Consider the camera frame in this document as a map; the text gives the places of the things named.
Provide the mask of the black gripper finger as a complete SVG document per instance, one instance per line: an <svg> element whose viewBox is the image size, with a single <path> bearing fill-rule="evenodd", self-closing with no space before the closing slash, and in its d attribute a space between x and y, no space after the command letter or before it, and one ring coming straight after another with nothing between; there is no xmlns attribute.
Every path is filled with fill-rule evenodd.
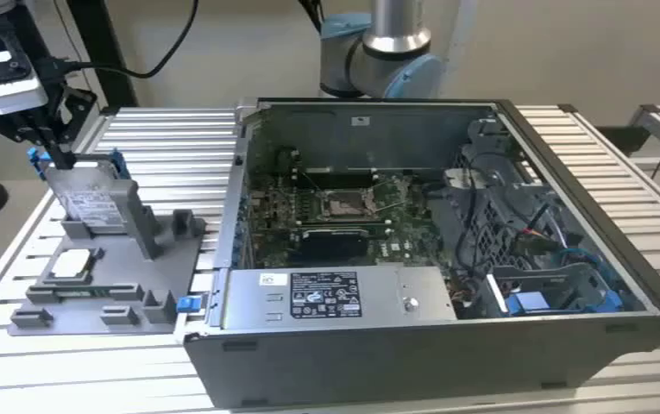
<svg viewBox="0 0 660 414"><path fill-rule="evenodd" d="M55 147L54 118L46 107L0 115L0 135L13 142L24 142L44 147Z"/></svg>
<svg viewBox="0 0 660 414"><path fill-rule="evenodd" d="M71 146L79 136L95 103L96 94L94 92L70 86L63 87L59 107L68 110L71 117L68 121L64 121L60 110L56 110L52 160L58 169L70 170L74 167L76 156Z"/></svg>

